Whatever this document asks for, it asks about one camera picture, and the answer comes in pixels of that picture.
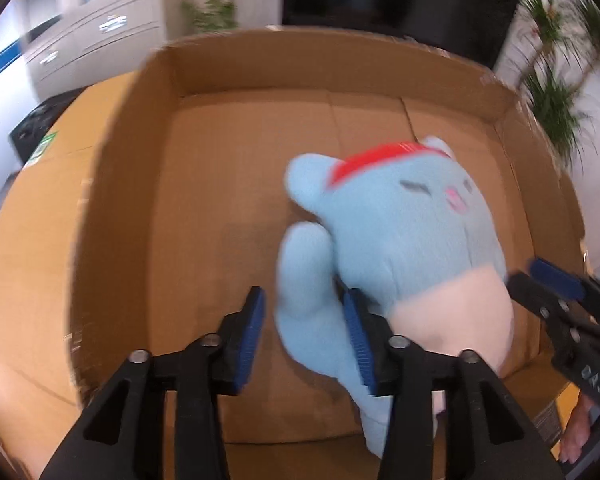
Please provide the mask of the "person's right hand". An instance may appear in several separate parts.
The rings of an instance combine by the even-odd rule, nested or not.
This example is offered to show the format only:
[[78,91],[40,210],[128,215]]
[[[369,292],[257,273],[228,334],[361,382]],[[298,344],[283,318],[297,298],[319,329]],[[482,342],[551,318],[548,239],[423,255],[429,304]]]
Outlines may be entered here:
[[594,403],[588,396],[579,394],[577,404],[571,411],[560,440],[558,460],[561,463],[575,464],[580,458],[584,446],[591,437],[590,411],[593,406]]

